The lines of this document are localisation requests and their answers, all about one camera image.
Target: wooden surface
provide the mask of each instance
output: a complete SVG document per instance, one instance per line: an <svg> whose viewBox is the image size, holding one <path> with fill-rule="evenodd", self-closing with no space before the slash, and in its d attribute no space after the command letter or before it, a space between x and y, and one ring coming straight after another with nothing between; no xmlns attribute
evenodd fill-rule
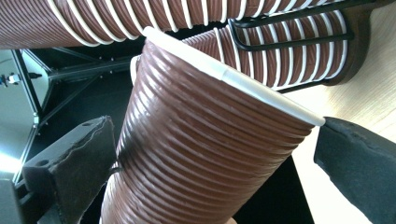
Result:
<svg viewBox="0 0 396 224"><path fill-rule="evenodd" d="M373 12L368 56L348 83L317 86L286 95L323 116L352 121L396 143L395 22L396 3ZM370 223L313 163L317 137L318 129L315 129L293 153L315 222Z"/></svg>

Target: light wooden floor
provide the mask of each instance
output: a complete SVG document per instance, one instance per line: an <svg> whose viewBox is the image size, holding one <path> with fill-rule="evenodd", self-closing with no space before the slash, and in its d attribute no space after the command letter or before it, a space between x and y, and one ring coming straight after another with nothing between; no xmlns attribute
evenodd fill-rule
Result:
<svg viewBox="0 0 396 224"><path fill-rule="evenodd" d="M323 116L355 122L396 143L396 3L376 9L371 22L368 56L347 84L287 96ZM312 162L317 136L315 129L293 153L315 222L370 223Z"/></svg>

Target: white hose rim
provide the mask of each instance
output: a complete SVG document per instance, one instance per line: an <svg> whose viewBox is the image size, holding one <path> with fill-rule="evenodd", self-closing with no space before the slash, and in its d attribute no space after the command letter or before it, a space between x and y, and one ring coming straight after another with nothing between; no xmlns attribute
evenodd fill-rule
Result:
<svg viewBox="0 0 396 224"><path fill-rule="evenodd" d="M191 64L209 76L224 81L265 104L313 125L321 126L325 123L325 119L322 116L318 116L279 92L271 90L257 80L247 77L224 63L220 63L198 49L194 49L152 27L145 28L143 35L150 42L177 56L180 60Z"/></svg>

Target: black padding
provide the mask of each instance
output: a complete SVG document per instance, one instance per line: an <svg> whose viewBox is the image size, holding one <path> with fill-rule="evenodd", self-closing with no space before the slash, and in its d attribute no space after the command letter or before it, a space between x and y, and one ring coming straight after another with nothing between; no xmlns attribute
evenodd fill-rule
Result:
<svg viewBox="0 0 396 224"><path fill-rule="evenodd" d="M361 126L326 118L314 161L373 223L396 223L396 144Z"/></svg>
<svg viewBox="0 0 396 224"><path fill-rule="evenodd" d="M52 197L62 223L78 223L116 160L110 117L77 126L22 168L27 188Z"/></svg>

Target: metal bracket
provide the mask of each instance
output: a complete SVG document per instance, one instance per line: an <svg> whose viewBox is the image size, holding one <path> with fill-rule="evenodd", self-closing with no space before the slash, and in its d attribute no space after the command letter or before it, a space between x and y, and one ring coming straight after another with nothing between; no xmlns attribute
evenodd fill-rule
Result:
<svg viewBox="0 0 396 224"><path fill-rule="evenodd" d="M258 26L263 26L267 24L272 24L281 21L290 21L302 17L317 15L319 13L334 11L346 7L355 7L362 4L373 3L375 0L356 0L356 1L343 1L343 2L336 2L331 4L326 4L319 7L311 7L306 8L303 10L292 11L289 13L276 15L272 17L268 16L260 16L259 18L244 18L240 21L236 19L229 19L228 24L230 26L231 34L233 36L233 41L235 45L243 50L246 51L260 51L260 50L268 50L268 49L282 49L282 48L291 48L291 47L298 47L304 45L313 45L325 42L332 42L332 41L339 41L339 40L350 40L354 38L354 34L350 29L347 29L346 34L342 35L330 35L330 36L323 36L317 38L310 38L310 39L301 39L301 40L293 40L281 43L272 43L272 44L264 44L264 45L255 45L249 46L239 39L238 34L236 32L236 28L254 28Z"/></svg>

